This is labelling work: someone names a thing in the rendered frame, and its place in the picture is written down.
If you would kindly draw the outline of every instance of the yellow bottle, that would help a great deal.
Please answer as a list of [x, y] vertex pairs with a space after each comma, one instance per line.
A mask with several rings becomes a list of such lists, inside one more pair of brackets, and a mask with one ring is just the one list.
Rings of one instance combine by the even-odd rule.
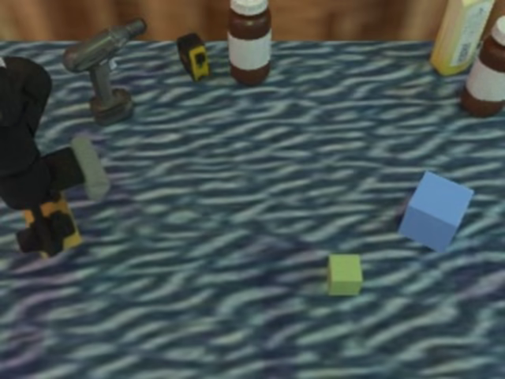
[[454, 75], [473, 62], [495, 0], [449, 0], [430, 62], [441, 75]]

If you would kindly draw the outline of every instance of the bottle label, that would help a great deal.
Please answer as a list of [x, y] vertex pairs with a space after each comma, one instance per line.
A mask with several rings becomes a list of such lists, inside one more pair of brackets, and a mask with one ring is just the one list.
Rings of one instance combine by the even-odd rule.
[[260, 69], [270, 62], [271, 31], [253, 40], [239, 39], [228, 33], [230, 62], [239, 69]]
[[473, 57], [494, 1], [485, 0], [468, 8], [463, 20], [461, 35], [452, 56], [451, 67], [460, 66]]
[[477, 58], [466, 80], [466, 89], [478, 100], [504, 101], [505, 73], [490, 69]]

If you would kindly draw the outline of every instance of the blue cube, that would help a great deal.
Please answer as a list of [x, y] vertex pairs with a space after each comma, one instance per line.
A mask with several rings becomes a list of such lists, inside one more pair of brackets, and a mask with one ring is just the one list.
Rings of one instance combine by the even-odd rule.
[[443, 252], [458, 231], [473, 191], [426, 171], [406, 206], [399, 233]]

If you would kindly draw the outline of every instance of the cube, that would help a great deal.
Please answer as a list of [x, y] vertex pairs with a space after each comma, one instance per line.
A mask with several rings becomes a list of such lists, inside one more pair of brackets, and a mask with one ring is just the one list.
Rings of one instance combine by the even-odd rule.
[[332, 254], [328, 258], [328, 294], [331, 296], [358, 295], [363, 284], [360, 256]]
[[473, 194], [465, 186], [426, 171], [406, 206], [399, 234], [443, 252], [458, 231]]

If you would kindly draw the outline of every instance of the brown bottle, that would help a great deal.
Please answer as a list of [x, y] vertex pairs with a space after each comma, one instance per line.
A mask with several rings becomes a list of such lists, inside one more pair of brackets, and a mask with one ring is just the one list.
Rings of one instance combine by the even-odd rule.
[[268, 0], [231, 0], [228, 19], [230, 74], [257, 85], [270, 73], [271, 14]]
[[474, 117], [489, 117], [505, 106], [505, 17], [498, 19], [484, 40], [461, 96], [461, 105]]

